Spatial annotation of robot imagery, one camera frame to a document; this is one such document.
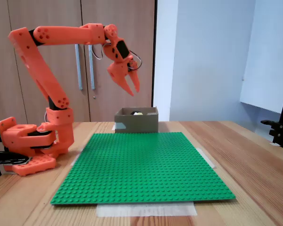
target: metal handle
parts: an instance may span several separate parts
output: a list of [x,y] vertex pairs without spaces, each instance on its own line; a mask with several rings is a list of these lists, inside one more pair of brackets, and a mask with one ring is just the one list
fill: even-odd
[[92,62],[92,45],[88,46],[88,52],[89,52],[89,67],[90,67],[91,89],[95,90],[94,74],[93,74],[93,62]]
[[75,44],[75,58],[76,58],[77,79],[78,79],[78,82],[79,82],[79,89],[83,90],[82,76],[81,76],[81,65],[80,65],[80,55],[79,55],[79,44]]

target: wooden cabinet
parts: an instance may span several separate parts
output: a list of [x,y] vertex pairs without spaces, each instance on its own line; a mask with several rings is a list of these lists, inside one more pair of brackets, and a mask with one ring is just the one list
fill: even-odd
[[70,99],[75,121],[112,121],[121,107],[151,106],[154,3],[110,0],[0,0],[0,120],[15,116],[19,123],[41,124],[48,102],[8,40],[11,30],[40,25],[115,24],[118,35],[142,59],[140,92],[134,97],[110,78],[112,63],[93,60],[95,90],[91,89],[88,47],[80,45],[83,90],[79,89],[74,45],[39,46],[39,51]]
[[[9,0],[8,4],[12,30],[21,27],[32,30],[40,25],[82,25],[80,0]],[[83,90],[78,85],[74,45],[39,46],[39,51],[65,90],[70,107],[74,110],[75,121],[90,121],[83,49],[80,51]],[[19,56],[17,65],[27,121],[29,124],[40,124],[44,121],[48,102]]]
[[[82,0],[83,24],[115,24],[118,28],[118,36],[124,38],[128,48],[142,59],[142,67],[138,70],[139,93],[136,93],[129,76],[126,77],[134,92],[132,97],[111,80],[107,67],[112,61],[105,56],[101,60],[94,58],[95,90],[89,89],[91,121],[113,121],[114,114],[122,107],[151,106],[154,2],[152,0]],[[88,61],[88,47],[85,47],[85,53]],[[86,67],[90,87],[89,62],[86,62]]]
[[15,52],[8,40],[9,32],[8,4],[0,0],[0,121],[15,116],[18,123],[26,124]]

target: wooden table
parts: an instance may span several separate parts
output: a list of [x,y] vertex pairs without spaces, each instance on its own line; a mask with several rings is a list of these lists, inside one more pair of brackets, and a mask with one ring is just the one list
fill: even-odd
[[229,202],[196,203],[197,216],[98,218],[96,205],[50,205],[71,162],[93,133],[112,122],[74,123],[75,142],[55,169],[27,177],[0,177],[1,225],[283,225],[283,149],[228,121],[160,122],[160,132],[183,132],[216,165],[234,192]]

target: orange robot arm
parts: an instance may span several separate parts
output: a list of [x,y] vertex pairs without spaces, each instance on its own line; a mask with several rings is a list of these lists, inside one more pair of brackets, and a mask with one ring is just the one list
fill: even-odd
[[[112,80],[133,96],[125,80],[125,76],[129,75],[136,91],[140,89],[137,63],[133,60],[124,39],[117,36],[117,28],[113,24],[105,27],[102,24],[86,24],[81,27],[40,26],[32,31],[21,28],[12,31],[8,37],[49,102],[49,107],[46,108],[48,122],[39,127],[18,125],[14,117],[0,121],[1,140],[11,152],[29,157],[37,155],[37,158],[56,158],[61,153],[67,153],[74,142],[73,110],[69,108],[66,93],[39,53],[40,45],[101,44],[106,56],[114,61],[108,67]],[[49,164],[44,163],[44,167],[40,163],[34,166],[33,162],[27,167],[13,167],[13,171],[26,175],[55,165],[55,160],[49,160]]]
[[102,24],[86,24],[81,27],[39,26],[32,31],[21,28],[12,31],[8,37],[45,98],[57,108],[67,108],[69,99],[39,53],[39,45],[104,45],[107,43],[106,39],[109,39],[110,45],[104,46],[104,53],[114,61],[108,68],[112,80],[133,96],[125,80],[125,76],[129,74],[136,91],[139,91],[137,73],[128,69],[128,65],[130,68],[137,68],[136,62],[124,40],[117,36],[117,28],[113,24],[106,27]]

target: cardboard box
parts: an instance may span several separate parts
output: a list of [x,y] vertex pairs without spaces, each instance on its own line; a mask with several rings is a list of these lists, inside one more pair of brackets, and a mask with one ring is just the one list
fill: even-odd
[[[143,115],[131,115],[142,112]],[[116,133],[158,133],[156,107],[123,107],[114,116]]]

